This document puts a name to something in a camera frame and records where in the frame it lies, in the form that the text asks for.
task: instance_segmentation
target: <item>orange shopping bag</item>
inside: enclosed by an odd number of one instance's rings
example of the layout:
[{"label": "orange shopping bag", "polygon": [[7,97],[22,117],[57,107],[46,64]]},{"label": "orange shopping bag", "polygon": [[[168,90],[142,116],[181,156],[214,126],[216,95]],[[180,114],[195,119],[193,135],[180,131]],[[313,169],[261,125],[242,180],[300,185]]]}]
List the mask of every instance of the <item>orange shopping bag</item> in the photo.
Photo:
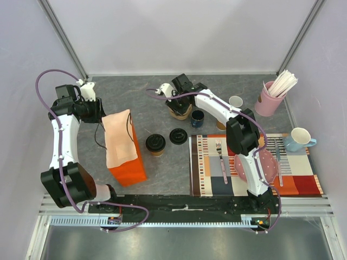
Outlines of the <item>orange shopping bag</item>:
[{"label": "orange shopping bag", "polygon": [[102,122],[106,164],[112,175],[123,187],[147,180],[130,111],[105,116]]}]

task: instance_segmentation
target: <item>blue mug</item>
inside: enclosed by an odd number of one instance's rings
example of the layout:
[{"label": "blue mug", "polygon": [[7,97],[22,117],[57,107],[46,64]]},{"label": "blue mug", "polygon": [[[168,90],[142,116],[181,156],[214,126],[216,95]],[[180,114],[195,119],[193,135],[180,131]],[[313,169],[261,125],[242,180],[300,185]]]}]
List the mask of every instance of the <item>blue mug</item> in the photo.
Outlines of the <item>blue mug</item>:
[{"label": "blue mug", "polygon": [[296,152],[304,147],[315,145],[317,140],[311,138],[310,133],[306,129],[297,127],[291,131],[291,134],[283,142],[287,151]]},{"label": "blue mug", "polygon": [[204,112],[201,110],[195,110],[190,117],[191,126],[199,128],[204,123]]}]

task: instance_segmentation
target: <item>pink cup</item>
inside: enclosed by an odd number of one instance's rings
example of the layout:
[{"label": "pink cup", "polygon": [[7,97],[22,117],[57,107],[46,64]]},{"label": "pink cup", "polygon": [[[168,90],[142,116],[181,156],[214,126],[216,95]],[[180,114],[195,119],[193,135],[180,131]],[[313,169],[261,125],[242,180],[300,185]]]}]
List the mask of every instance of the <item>pink cup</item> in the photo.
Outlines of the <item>pink cup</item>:
[{"label": "pink cup", "polygon": [[[267,82],[265,84],[266,89],[269,89],[272,83],[273,81]],[[255,103],[255,111],[262,116],[272,116],[286,95],[287,94],[285,94],[283,97],[273,97],[270,96],[263,88],[257,102]]]}]

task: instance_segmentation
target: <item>fork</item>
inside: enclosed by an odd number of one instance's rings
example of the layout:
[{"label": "fork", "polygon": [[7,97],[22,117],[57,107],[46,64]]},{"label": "fork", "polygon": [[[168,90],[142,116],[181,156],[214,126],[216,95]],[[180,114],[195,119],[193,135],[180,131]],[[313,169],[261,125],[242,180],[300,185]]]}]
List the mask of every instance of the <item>fork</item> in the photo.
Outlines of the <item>fork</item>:
[{"label": "fork", "polygon": [[221,139],[216,139],[216,150],[217,150],[217,153],[219,154],[219,158],[221,160],[221,166],[222,166],[224,183],[228,184],[226,168],[224,166],[224,160],[223,160],[223,156],[222,156],[222,143],[221,143]]}]

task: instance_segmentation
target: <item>placemat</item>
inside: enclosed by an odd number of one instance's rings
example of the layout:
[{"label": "placemat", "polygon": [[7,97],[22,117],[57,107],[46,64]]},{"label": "placemat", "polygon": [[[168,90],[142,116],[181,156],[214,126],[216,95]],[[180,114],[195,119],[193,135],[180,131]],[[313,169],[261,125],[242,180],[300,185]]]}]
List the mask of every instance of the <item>placemat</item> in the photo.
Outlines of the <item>placemat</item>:
[{"label": "placemat", "polygon": [[[323,194],[307,148],[295,153],[284,148],[283,137],[288,134],[267,134],[267,149],[276,156],[275,140],[281,154],[283,187],[278,176],[273,183],[281,196],[316,197]],[[221,139],[222,156],[227,172],[228,184],[224,183],[221,162],[216,150],[216,139]],[[264,145],[261,135],[259,145]],[[235,154],[228,149],[225,134],[192,135],[189,138],[190,153],[190,194],[192,196],[247,196],[247,183],[234,168]]]}]

